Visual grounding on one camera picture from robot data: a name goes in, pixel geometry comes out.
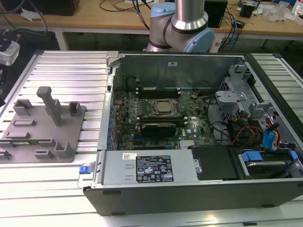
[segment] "warning label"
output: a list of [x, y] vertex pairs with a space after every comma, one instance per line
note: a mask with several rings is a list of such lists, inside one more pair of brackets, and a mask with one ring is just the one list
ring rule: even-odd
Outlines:
[[136, 180], [138, 183], [174, 181], [170, 155], [137, 156], [136, 168]]

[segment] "blue cable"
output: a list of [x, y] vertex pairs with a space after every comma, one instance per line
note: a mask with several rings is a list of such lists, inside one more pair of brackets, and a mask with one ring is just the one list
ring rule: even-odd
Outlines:
[[223, 17], [225, 17], [225, 18], [227, 18], [227, 19], [229, 19], [229, 20], [232, 20], [233, 23], [234, 23], [234, 25], [235, 25], [235, 32], [232, 34], [231, 40], [233, 39], [234, 34], [236, 34], [236, 37], [232, 40], [233, 42], [232, 42], [232, 46], [230, 47], [230, 49], [229, 49], [229, 51], [228, 51], [228, 53], [229, 53], [229, 52], [233, 49], [234, 45], [236, 44], [238, 26], [237, 26], [237, 23], [236, 23], [236, 21], [235, 21], [234, 18], [227, 17], [227, 16], [223, 16]]
[[233, 49], [233, 47], [235, 46], [236, 41], [237, 41], [237, 30], [238, 30], [238, 26], [237, 26], [237, 23], [236, 23], [235, 19], [233, 18], [232, 20], [233, 20], [233, 22], [234, 22], [234, 24], [235, 24], [236, 38], [234, 39], [234, 41], [233, 41], [233, 43], [232, 43], [232, 46], [230, 47], [228, 53]]

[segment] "cable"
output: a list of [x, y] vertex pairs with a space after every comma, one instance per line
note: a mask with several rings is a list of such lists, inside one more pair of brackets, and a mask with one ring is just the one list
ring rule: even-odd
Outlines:
[[238, 41], [238, 39], [239, 39], [239, 35], [240, 35], [241, 32], [242, 32], [242, 28], [241, 28], [241, 29], [238, 28], [238, 26], [237, 26], [237, 24], [236, 24], [236, 21], [235, 21], [235, 18], [234, 18], [234, 16], [229, 12], [228, 7], [226, 7], [226, 10], [227, 10], [227, 12], [225, 12], [225, 13], [226, 13], [229, 17], [228, 17], [228, 16], [224, 16], [224, 17], [230, 20], [231, 30], [230, 30], [228, 36], [227, 36], [227, 37], [225, 38], [225, 40], [223, 41], [223, 44], [220, 46], [219, 50], [221, 50], [221, 49], [224, 48], [225, 46], [231, 44], [232, 47], [231, 47], [230, 50], [229, 50], [229, 51], [231, 51], [232, 48], [234, 47], [235, 43], [236, 43], [236, 42]]
[[151, 7], [147, 4], [146, 0], [141, 0], [141, 2], [143, 2], [145, 6], [151, 10]]
[[43, 22], [43, 25], [44, 25], [44, 32], [43, 33], [39, 33], [39, 32], [36, 32], [34, 30], [31, 30], [31, 29], [27, 29], [27, 28], [19, 28], [17, 29], [9, 20], [8, 18], [5, 16], [6, 14], [10, 14], [10, 13], [16, 13], [24, 4], [26, 0], [23, 0], [19, 6], [17, 6], [14, 10], [11, 10], [11, 11], [7, 11], [7, 12], [2, 12], [0, 13], [0, 15], [3, 15], [4, 18], [6, 19], [6, 21], [8, 22], [9, 25], [11, 25], [18, 33], [20, 32], [27, 32], [27, 33], [32, 33], [32, 34], [35, 34], [35, 35], [47, 35], [47, 32], [48, 32], [48, 28], [47, 28], [47, 25], [46, 25], [46, 22], [45, 22], [45, 19], [41, 13], [41, 11], [35, 6], [35, 4], [31, 1], [31, 0], [27, 0], [29, 2], [29, 4], [34, 8], [34, 10], [39, 14], [39, 16], [41, 17], [42, 19], [42, 22]]
[[[238, 26], [237, 26], [237, 23], [236, 23], [236, 21], [235, 21], [235, 19], [233, 18], [233, 22], [235, 23], [235, 33], [237, 34], [237, 29], [238, 29]], [[236, 44], [236, 42], [238, 41], [237, 39], [238, 39], [238, 37], [236, 37], [236, 39], [233, 41], [233, 44], [232, 44], [232, 46], [230, 47], [230, 49], [229, 49], [229, 51], [228, 51], [228, 53], [233, 49], [233, 47], [235, 46], [235, 44]]]
[[1, 12], [0, 15], [6, 15], [6, 14], [12, 14], [12, 13], [16, 13], [19, 9], [21, 9], [21, 7], [23, 6], [24, 2], [26, 0], [22, 0], [22, 2], [13, 10], [11, 11], [6, 11], [6, 12]]
[[100, 2], [99, 7], [100, 7], [102, 10], [105, 10], [105, 11], [107, 11], [107, 12], [124, 12], [124, 11], [130, 11], [130, 10], [134, 9], [134, 6], [133, 6], [133, 7], [130, 7], [130, 8], [126, 8], [126, 9], [119, 8], [118, 6], [116, 6], [116, 4], [121, 3], [121, 2], [124, 2], [124, 0], [123, 0], [123, 1], [119, 1], [119, 2], [114, 3], [114, 7], [115, 7], [117, 10], [106, 9], [106, 8], [103, 8], [103, 7], [101, 6], [105, 1], [107, 1], [107, 0], [103, 0], [102, 2]]
[[138, 0], [136, 0], [137, 8], [136, 8], [136, 6], [135, 6], [135, 4], [134, 4], [134, 0], [132, 0], [132, 2], [133, 2], [133, 6], [134, 6], [135, 10], [137, 11], [137, 16], [138, 16], [138, 18], [139, 18], [140, 21], [144, 24], [144, 26], [146, 27], [146, 29], [147, 29], [147, 30], [150, 30], [150, 28], [149, 28], [148, 25], [145, 23], [145, 20], [144, 20], [142, 14], [141, 14], [141, 12], [140, 12]]
[[232, 33], [234, 34], [234, 32], [235, 32], [235, 31], [232, 32], [232, 30], [234, 30], [234, 27], [232, 26], [232, 25], [233, 25], [233, 20], [232, 20], [233, 15], [229, 12], [228, 7], [226, 7], [226, 9], [227, 9], [227, 12], [226, 12], [226, 13], [230, 16], [229, 19], [231, 20], [231, 21], [230, 21], [230, 23], [231, 23], [231, 30], [230, 30], [230, 32], [229, 32], [227, 38], [223, 41], [223, 44], [222, 44], [222, 46], [219, 48], [219, 50], [221, 50], [222, 48], [224, 48], [224, 47], [226, 46], [226, 42], [227, 42], [227, 40], [229, 39], [230, 35], [231, 35]]
[[[117, 10], [119, 10], [119, 11], [124, 11], [124, 8], [120, 8], [120, 7], [117, 6], [117, 4], [119, 4], [119, 3], [121, 3], [121, 2], [124, 2], [124, 1], [125, 1], [125, 0], [118, 1], [118, 2], [116, 2], [116, 3], [112, 3], [112, 5], [113, 5], [113, 7], [114, 7], [115, 9], [117, 9]], [[134, 12], [134, 9], [131, 8], [131, 9], [128, 9], [128, 10], [126, 10], [126, 11]]]

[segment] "black cable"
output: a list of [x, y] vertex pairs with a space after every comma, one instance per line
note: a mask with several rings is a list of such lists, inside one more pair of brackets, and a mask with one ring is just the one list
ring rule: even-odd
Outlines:
[[146, 0], [141, 0], [141, 2], [143, 2], [145, 6], [151, 10], [151, 7], [147, 4]]
[[239, 28], [239, 27], [238, 27], [238, 34], [237, 34], [237, 36], [236, 36], [234, 39], [232, 39], [232, 38], [233, 38], [233, 35], [234, 35], [234, 33], [235, 33], [235, 29], [236, 29], [235, 26], [233, 25], [233, 24], [234, 24], [233, 20], [235, 20], [235, 19], [234, 19], [233, 15], [229, 12], [228, 8], [227, 8], [227, 12], [226, 12], [226, 13], [231, 17], [231, 31], [234, 30], [234, 32], [232, 33], [232, 37], [231, 37], [231, 38], [229, 39], [229, 41], [228, 41], [228, 38], [229, 38], [229, 36], [231, 35], [231, 31], [230, 31], [229, 35], [228, 35], [227, 38], [223, 41], [223, 44], [220, 46], [219, 50], [222, 49], [222, 48], [224, 48], [224, 47], [227, 46], [227, 45], [236, 43], [236, 42], [239, 40], [239, 36], [240, 36], [240, 34], [241, 34], [241, 32], [242, 32], [242, 28]]
[[223, 41], [223, 44], [220, 46], [220, 48], [219, 48], [219, 50], [221, 50], [222, 48], [224, 48], [227, 44], [226, 44], [226, 41], [229, 39], [229, 37], [230, 37], [230, 35], [232, 34], [232, 37], [233, 37], [233, 35], [234, 35], [234, 33], [235, 33], [235, 27], [233, 26], [233, 20], [232, 19], [234, 19], [234, 17], [233, 17], [233, 15], [229, 12], [229, 10], [228, 10], [228, 7], [226, 7], [226, 9], [227, 9], [227, 14], [230, 16], [230, 20], [231, 20], [231, 30], [230, 30], [230, 32], [229, 32], [229, 34], [228, 34], [228, 36], [227, 36], [227, 38], [226, 39], [224, 39], [224, 41]]
[[24, 2], [26, 0], [22, 0], [22, 2], [13, 10], [11, 11], [6, 11], [6, 12], [1, 12], [0, 15], [6, 15], [6, 14], [12, 14], [12, 13], [16, 13], [19, 9], [21, 9], [21, 7], [23, 6]]
[[48, 28], [47, 28], [47, 25], [46, 25], [46, 22], [45, 22], [45, 19], [41, 13], [41, 11], [35, 6], [35, 4], [31, 1], [31, 0], [27, 0], [29, 2], [29, 4], [34, 8], [34, 10], [39, 14], [39, 16], [41, 17], [42, 19], [42, 22], [43, 22], [43, 25], [44, 25], [44, 32], [43, 33], [39, 33], [39, 32], [36, 32], [34, 30], [31, 30], [31, 29], [27, 29], [27, 28], [19, 28], [17, 29], [9, 20], [8, 18], [5, 16], [6, 14], [11, 14], [11, 13], [16, 13], [24, 4], [26, 0], [23, 0], [19, 6], [17, 6], [14, 10], [11, 10], [11, 11], [7, 11], [7, 12], [2, 12], [0, 13], [0, 15], [3, 15], [4, 18], [6, 19], [6, 21], [8, 22], [9, 25], [11, 25], [18, 33], [19, 32], [27, 32], [27, 33], [32, 33], [32, 34], [35, 34], [35, 35], [47, 35], [47, 32], [48, 32]]
[[139, 8], [139, 1], [138, 0], [136, 0], [136, 6], [137, 6], [138, 12], [141, 13], [140, 8]]
[[[12, 26], [13, 27], [13, 29], [15, 29], [15, 30], [17, 30], [17, 28], [9, 21], [9, 19], [5, 16], [5, 15], [3, 15], [4, 16], [4, 18], [5, 18], [5, 20], [7, 21], [7, 23], [10, 25], [10, 26]], [[34, 49], [37, 49], [36, 47], [35, 47], [35, 45], [33, 45], [28, 39], [26, 39], [22, 34], [20, 34], [20, 37], [22, 37], [30, 46], [32, 46]]]
[[140, 12], [138, 0], [136, 0], [137, 8], [136, 8], [136, 6], [135, 6], [135, 4], [134, 4], [134, 0], [132, 0], [132, 2], [133, 2], [133, 6], [134, 6], [134, 8], [135, 8], [135, 10], [136, 10], [136, 12], [137, 12], [138, 18], [139, 18], [140, 21], [144, 24], [144, 26], [146, 27], [146, 29], [147, 29], [147, 30], [150, 30], [150, 28], [149, 28], [148, 25], [145, 23], [145, 20], [144, 20], [142, 14], [141, 14], [141, 12]]
[[105, 1], [106, 1], [106, 0], [103, 0], [102, 2], [100, 2], [99, 7], [100, 7], [101, 9], [107, 11], [107, 12], [124, 12], [124, 11], [127, 11], [127, 10], [129, 10], [129, 9], [135, 9], [135, 6], [130, 7], [130, 8], [127, 8], [127, 9], [121, 9], [121, 10], [106, 9], [106, 8], [103, 8], [103, 7], [101, 6], [102, 3], [105, 2]]

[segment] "aluminum extrusion table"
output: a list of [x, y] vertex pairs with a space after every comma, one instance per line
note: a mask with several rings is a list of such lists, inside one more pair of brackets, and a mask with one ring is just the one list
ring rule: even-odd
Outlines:
[[[302, 79], [283, 59], [254, 54], [296, 114], [303, 120]], [[303, 197], [268, 209], [210, 210], [168, 214], [102, 217], [78, 189], [79, 167], [96, 160], [97, 140], [106, 86], [106, 52], [44, 52], [34, 55], [0, 109], [0, 134], [14, 116], [12, 105], [27, 98], [36, 105], [39, 86], [51, 86], [62, 105], [80, 101], [87, 107], [77, 154], [72, 163], [0, 165], [1, 226], [258, 226], [299, 227]], [[90, 181], [92, 175], [85, 175]]]

